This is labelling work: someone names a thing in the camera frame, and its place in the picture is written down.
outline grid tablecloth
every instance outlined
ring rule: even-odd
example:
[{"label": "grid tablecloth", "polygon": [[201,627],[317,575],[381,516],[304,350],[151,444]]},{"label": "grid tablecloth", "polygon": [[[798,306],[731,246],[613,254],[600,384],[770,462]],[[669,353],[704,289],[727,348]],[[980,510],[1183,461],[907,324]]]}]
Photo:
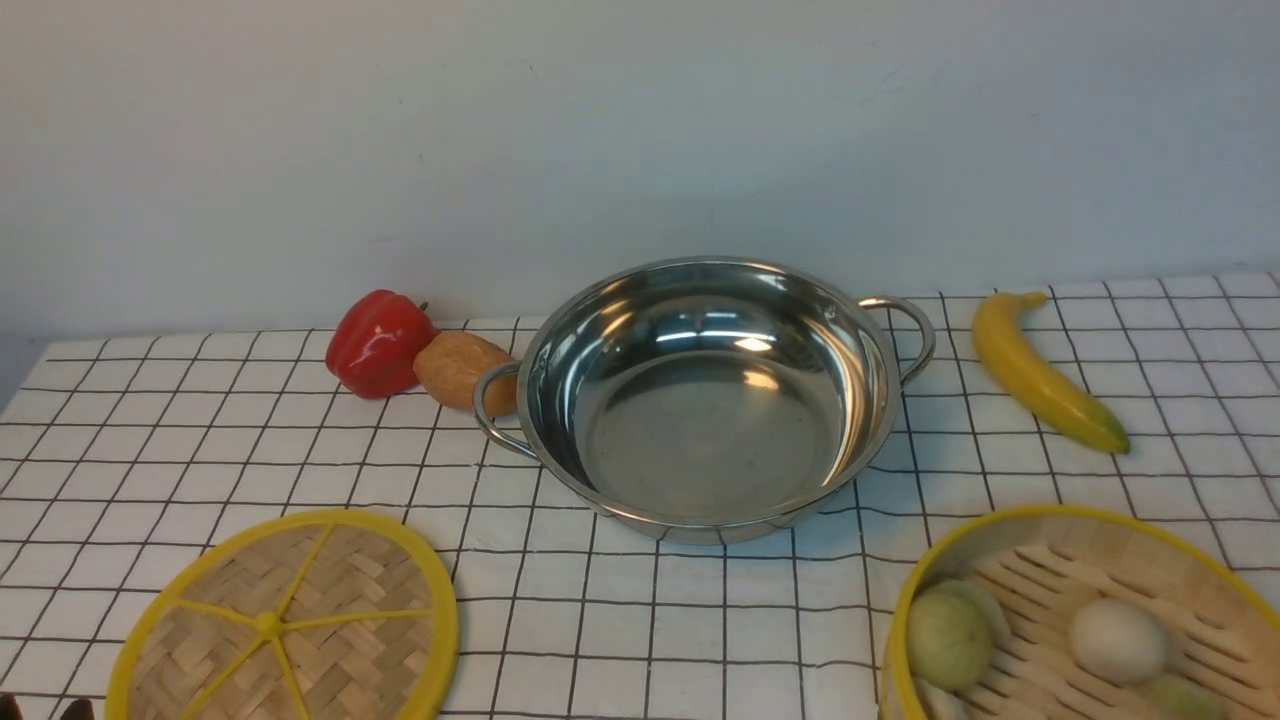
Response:
[{"label": "grid tablecloth", "polygon": [[[911,564],[1011,505],[1151,520],[1280,603],[1276,275],[1050,292],[1033,342],[1106,400],[1132,455],[1082,450],[992,384],[966,329],[980,297],[919,297],[937,359],[872,468],[799,527],[727,548],[596,516],[421,392],[340,391],[328,331],[56,343],[0,418],[0,687],[28,717],[74,696],[101,716],[122,641],[183,566],[334,506],[407,523],[454,574],[449,717],[870,719]],[[911,357],[919,334],[877,318]],[[518,356],[538,323],[466,327]]]}]

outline woven bamboo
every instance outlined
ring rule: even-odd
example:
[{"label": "woven bamboo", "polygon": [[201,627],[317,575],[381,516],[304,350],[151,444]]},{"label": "woven bamboo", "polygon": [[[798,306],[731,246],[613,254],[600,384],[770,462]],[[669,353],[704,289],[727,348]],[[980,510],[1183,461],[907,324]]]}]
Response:
[{"label": "woven bamboo", "polygon": [[[421,557],[367,516],[360,524],[291,524],[297,527],[228,543],[157,598],[113,678],[113,692],[127,694],[109,698],[127,708],[123,716],[434,716],[421,712],[416,693],[433,648],[456,651],[452,589],[439,597],[445,593],[433,588]],[[443,568],[433,570],[447,584]],[[451,642],[436,642],[442,628]]]},{"label": "woven bamboo", "polygon": [[905,615],[922,588],[965,578],[1000,601],[1014,630],[977,687],[972,717],[1158,719],[1130,688],[1071,659],[1075,611],[1100,597],[1146,607],[1174,639],[1169,671],[1226,701],[1233,720],[1280,717],[1280,619],[1235,575],[1137,520],[1079,507],[1016,509],[957,529],[922,559],[895,610],[881,714],[924,720],[906,664]]}]

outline white wall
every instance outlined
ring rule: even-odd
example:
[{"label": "white wall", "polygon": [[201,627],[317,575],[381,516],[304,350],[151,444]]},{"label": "white wall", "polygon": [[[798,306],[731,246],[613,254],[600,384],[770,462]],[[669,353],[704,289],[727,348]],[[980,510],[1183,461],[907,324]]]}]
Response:
[{"label": "white wall", "polygon": [[0,331],[1280,264],[1276,0],[68,0],[0,23]]}]

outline black grid line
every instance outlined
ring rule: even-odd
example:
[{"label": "black grid line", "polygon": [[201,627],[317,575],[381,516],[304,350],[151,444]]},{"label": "black grid line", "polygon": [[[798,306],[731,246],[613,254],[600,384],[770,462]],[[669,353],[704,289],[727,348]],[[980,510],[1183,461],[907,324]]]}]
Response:
[{"label": "black grid line", "polygon": [[[901,351],[899,351],[899,347],[897,347],[897,333],[893,332],[893,311],[888,310],[884,314],[884,318],[886,318],[886,324],[888,325],[890,342],[893,345],[893,357],[901,359],[902,354],[901,354]],[[923,340],[924,338],[922,337],[920,338],[922,346],[923,346]],[[963,387],[964,379],[961,378],[960,382],[961,382],[961,387]],[[924,487],[920,484],[920,461],[919,461],[918,456],[915,455],[915,434],[911,433],[911,410],[910,410],[910,402],[908,402],[908,400],[906,400],[905,396],[900,401],[896,400],[896,398],[895,398],[895,401],[900,402],[900,406],[901,406],[901,410],[902,410],[902,424],[906,427],[906,446],[911,451],[911,468],[915,469],[915,473],[914,473],[914,479],[915,479],[915,497],[919,501],[919,503],[920,503],[920,511],[923,512],[924,511]],[[859,532],[861,530],[861,523],[863,523],[863,516],[859,514],[858,515]],[[924,541],[927,543],[929,543],[929,546],[933,544],[933,538],[929,536],[929,523],[928,521],[924,523]]]},{"label": "black grid line", "polygon": [[[973,434],[973,450],[978,456],[978,471],[982,473],[982,487],[987,491],[987,507],[991,510],[996,509],[996,497],[991,492],[991,475],[987,474],[987,462],[983,460],[982,443],[978,442],[978,424],[973,419],[973,404],[969,401],[969,386],[964,379],[964,368],[960,365],[960,347],[956,345],[956,336],[951,329],[951,311],[947,310],[947,300],[941,293],[938,295],[938,305],[942,306],[942,319],[946,322],[947,329],[947,342],[951,343],[951,356],[955,357],[956,363],[956,375],[960,378],[960,392],[964,396],[964,410],[965,416],[969,420],[969,434]],[[925,512],[924,507],[924,493],[920,493],[920,512]],[[929,547],[933,547],[933,538],[929,537],[929,524],[924,523],[925,539],[929,542]]]},{"label": "black grid line", "polygon": [[796,529],[790,528],[787,533],[791,536],[791,600],[795,602],[796,619],[796,661],[799,665],[796,667],[796,687],[800,688],[800,720],[805,720],[809,715],[804,701],[804,633],[800,629],[800,562],[796,560]]},{"label": "black grid line", "polygon": [[[1065,327],[1066,325],[1066,318],[1062,315],[1062,304],[1059,302],[1057,297],[1053,295],[1052,286],[1050,287],[1050,299],[1052,299],[1052,301],[1053,301],[1053,311],[1057,313],[1057,322],[1062,323],[1062,325]],[[1115,307],[1115,302],[1114,301],[1112,301],[1112,310],[1115,311],[1116,318],[1120,322],[1121,331],[1124,331],[1124,319],[1120,318],[1120,310],[1117,307]],[[1133,338],[1129,337],[1128,332],[1125,332],[1125,340],[1129,342],[1129,347],[1133,350],[1134,357],[1137,357],[1138,356],[1138,347],[1133,343]],[[1080,354],[1075,348],[1075,341],[1071,338],[1070,334],[1066,336],[1066,342],[1070,343],[1070,346],[1071,346],[1071,355],[1075,357],[1075,366],[1080,372],[1080,382],[1084,383],[1084,392],[1092,392],[1091,388],[1089,388],[1089,377],[1084,374],[1084,366],[1080,365]],[[1151,380],[1147,380],[1147,373],[1146,373],[1146,370],[1142,372],[1142,377],[1143,377],[1143,380],[1146,380],[1146,383],[1147,383],[1147,391],[1151,392],[1152,395],[1155,395],[1155,389],[1151,386]],[[1046,459],[1048,457],[1047,445],[1046,445],[1044,457]],[[1125,501],[1125,505],[1129,506],[1129,514],[1130,515],[1137,515],[1138,511],[1137,511],[1137,509],[1134,507],[1134,503],[1133,503],[1133,495],[1129,493],[1129,483],[1125,482],[1125,479],[1124,479],[1125,478],[1124,477],[1124,471],[1120,469],[1120,460],[1117,460],[1115,455],[1111,456],[1111,465],[1116,469],[1116,477],[1120,478],[1120,489],[1124,491],[1124,501]]]},{"label": "black grid line", "polygon": [[[529,523],[532,525],[534,514],[529,514]],[[582,605],[577,609],[577,637],[573,639],[573,662],[570,665],[568,674],[568,701],[564,705],[564,712],[573,712],[573,694],[577,692],[577,664],[580,660],[586,659],[582,655],[582,625],[586,623],[586,588],[591,582],[591,552],[595,548],[595,528],[600,521],[599,515],[591,515],[591,539],[588,543],[589,552],[586,553],[586,566],[582,570]],[[529,538],[525,538],[525,547],[529,547]],[[498,676],[499,683],[502,682],[502,675]],[[494,697],[497,697],[497,688],[494,689]]]},{"label": "black grid line", "polygon": [[[476,478],[476,484],[480,484],[479,483],[479,477]],[[507,610],[507,629],[503,632],[503,635],[502,635],[502,653],[498,657],[498,671],[494,674],[494,680],[493,680],[493,698],[489,702],[489,714],[490,715],[493,715],[493,714],[495,714],[498,711],[498,692],[502,691],[502,670],[503,670],[503,666],[506,665],[507,656],[511,653],[511,651],[509,651],[509,647],[511,647],[511,644],[509,644],[511,643],[511,621],[516,616],[516,602],[517,602],[516,598],[520,594],[520,579],[525,574],[525,560],[529,557],[529,536],[532,534],[532,532],[534,532],[534,511],[530,509],[530,511],[529,511],[529,519],[525,521],[525,541],[524,541],[524,548],[522,548],[522,551],[520,553],[520,565],[516,566],[516,579],[515,579],[515,582],[512,583],[512,587],[511,587],[511,605],[508,605],[508,610]],[[463,530],[462,542],[466,542],[466,530]],[[462,565],[462,556],[461,555],[458,556],[457,565]],[[584,597],[586,596],[586,582],[585,580],[582,583],[582,596]],[[582,641],[582,620],[581,620],[581,615],[582,615],[582,612],[579,614],[579,642],[580,643]],[[570,711],[570,708],[572,707],[572,703],[573,703],[573,700],[571,697],[570,698],[570,707],[566,707],[564,712]]]}]

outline bamboo steamer lid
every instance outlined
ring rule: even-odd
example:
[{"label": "bamboo steamer lid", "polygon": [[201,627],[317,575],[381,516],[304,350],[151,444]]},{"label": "bamboo steamer lid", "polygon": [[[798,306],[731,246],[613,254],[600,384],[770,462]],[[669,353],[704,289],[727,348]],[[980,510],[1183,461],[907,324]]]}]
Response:
[{"label": "bamboo steamer lid", "polygon": [[271,520],[205,553],[120,651],[108,720],[435,717],[453,585],[412,530],[357,510]]}]

